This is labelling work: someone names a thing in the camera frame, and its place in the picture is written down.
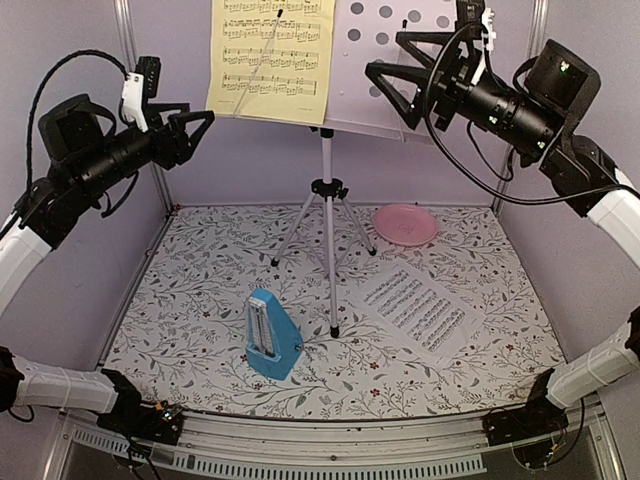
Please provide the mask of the lilac music stand with tripod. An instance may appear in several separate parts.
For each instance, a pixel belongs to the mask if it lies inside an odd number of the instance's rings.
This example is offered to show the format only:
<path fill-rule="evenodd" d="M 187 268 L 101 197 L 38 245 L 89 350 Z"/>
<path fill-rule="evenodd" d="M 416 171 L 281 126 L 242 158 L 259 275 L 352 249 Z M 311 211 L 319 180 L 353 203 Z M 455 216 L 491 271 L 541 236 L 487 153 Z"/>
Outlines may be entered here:
<path fill-rule="evenodd" d="M 311 193 L 271 260 L 273 267 L 279 265 L 311 205 L 320 199 L 324 234 L 321 265 L 329 279 L 329 326 L 333 338 L 340 334 L 336 273 L 340 259 L 335 253 L 335 202 L 343 205 L 355 225 L 352 239 L 360 239 L 370 255 L 376 254 L 347 198 L 348 189 L 333 176 L 334 134 L 341 131 L 402 141 L 408 130 L 402 126 L 399 114 L 382 105 L 384 94 L 365 76 L 366 64 L 370 60 L 376 66 L 398 63 L 402 48 L 392 44 L 398 31 L 415 26 L 449 34 L 454 22 L 461 18 L 454 1 L 338 1 L 335 5 L 327 108 L 323 123 L 311 128 L 321 139 L 322 177 L 311 183 Z"/>

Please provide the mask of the yellow sheet music page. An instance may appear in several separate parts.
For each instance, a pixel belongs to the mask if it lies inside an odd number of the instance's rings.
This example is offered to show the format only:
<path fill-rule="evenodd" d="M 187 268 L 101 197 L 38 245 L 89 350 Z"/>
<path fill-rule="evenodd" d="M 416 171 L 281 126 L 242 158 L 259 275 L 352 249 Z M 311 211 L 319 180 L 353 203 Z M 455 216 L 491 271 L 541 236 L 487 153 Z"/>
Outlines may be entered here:
<path fill-rule="evenodd" d="M 335 3 L 212 3 L 207 107 L 233 118 L 320 126 L 329 95 Z"/>

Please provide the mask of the white sheet music page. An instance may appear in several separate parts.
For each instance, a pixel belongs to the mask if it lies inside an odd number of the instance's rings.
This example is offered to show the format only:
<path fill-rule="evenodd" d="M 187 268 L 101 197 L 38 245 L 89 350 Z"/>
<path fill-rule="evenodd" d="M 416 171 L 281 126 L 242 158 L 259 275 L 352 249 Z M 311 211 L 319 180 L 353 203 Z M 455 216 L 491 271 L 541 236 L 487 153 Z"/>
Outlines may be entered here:
<path fill-rule="evenodd" d="M 482 326 L 485 315 L 406 262 L 365 281 L 355 305 L 423 360 L 446 365 Z"/>

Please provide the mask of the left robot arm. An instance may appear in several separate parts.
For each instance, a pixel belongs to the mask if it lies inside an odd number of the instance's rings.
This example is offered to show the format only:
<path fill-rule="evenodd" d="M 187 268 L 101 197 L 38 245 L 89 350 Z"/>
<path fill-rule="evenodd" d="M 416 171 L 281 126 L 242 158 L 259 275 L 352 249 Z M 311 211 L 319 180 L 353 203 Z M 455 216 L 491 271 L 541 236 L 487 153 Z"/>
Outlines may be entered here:
<path fill-rule="evenodd" d="M 103 131 L 99 120 L 115 119 L 81 94 L 43 115 L 38 128 L 51 160 L 17 201 L 1 229 L 1 305 L 7 307 L 36 267 L 74 229 L 80 217 L 99 208 L 107 191 L 154 163 L 165 170 L 190 160 L 212 126 L 210 110 L 189 104 L 147 107 L 149 124 L 135 121 L 123 131 Z M 50 406 L 82 409 L 111 419 L 128 434 L 148 426 L 140 392 L 121 373 L 36 365 L 1 350 L 1 408 Z"/>

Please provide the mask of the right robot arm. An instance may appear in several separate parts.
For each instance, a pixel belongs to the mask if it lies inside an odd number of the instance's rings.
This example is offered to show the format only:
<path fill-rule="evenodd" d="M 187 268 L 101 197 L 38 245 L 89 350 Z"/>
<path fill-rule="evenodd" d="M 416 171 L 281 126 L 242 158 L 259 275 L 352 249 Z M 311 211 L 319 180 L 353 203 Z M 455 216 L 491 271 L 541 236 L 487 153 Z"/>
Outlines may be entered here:
<path fill-rule="evenodd" d="M 410 128 L 424 124 L 438 140 L 455 116 L 495 135 L 537 165 L 554 201 L 603 231 L 639 259 L 639 194 L 611 157 L 577 126 L 601 86 L 596 70 L 556 41 L 524 62 L 510 83 L 491 65 L 496 35 L 480 22 L 451 33 L 401 31 L 413 65 L 371 62 L 366 77 Z"/>

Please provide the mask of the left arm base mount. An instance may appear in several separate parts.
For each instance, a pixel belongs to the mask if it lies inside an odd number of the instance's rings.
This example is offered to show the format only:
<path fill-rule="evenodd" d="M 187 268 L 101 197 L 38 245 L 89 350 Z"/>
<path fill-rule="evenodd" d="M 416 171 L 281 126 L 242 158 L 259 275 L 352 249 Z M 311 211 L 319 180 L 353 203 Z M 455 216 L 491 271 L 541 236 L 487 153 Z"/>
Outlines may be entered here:
<path fill-rule="evenodd" d="M 162 400 L 151 404 L 142 400 L 141 393 L 121 373 L 101 369 L 117 393 L 113 408 L 97 415 L 98 427 L 125 438 L 149 440 L 176 446 L 182 432 L 184 416 L 180 404 Z"/>

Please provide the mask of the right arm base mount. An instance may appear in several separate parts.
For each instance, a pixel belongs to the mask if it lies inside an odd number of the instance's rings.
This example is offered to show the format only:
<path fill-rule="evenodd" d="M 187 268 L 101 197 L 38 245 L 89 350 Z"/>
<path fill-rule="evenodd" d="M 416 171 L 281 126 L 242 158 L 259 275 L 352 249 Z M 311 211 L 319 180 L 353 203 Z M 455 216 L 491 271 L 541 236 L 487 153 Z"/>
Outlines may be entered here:
<path fill-rule="evenodd" d="M 568 426 L 566 408 L 557 407 L 547 398 L 547 384 L 553 372 L 550 368 L 536 377 L 523 406 L 496 407 L 482 417 L 482 428 L 490 446 L 527 440 Z"/>

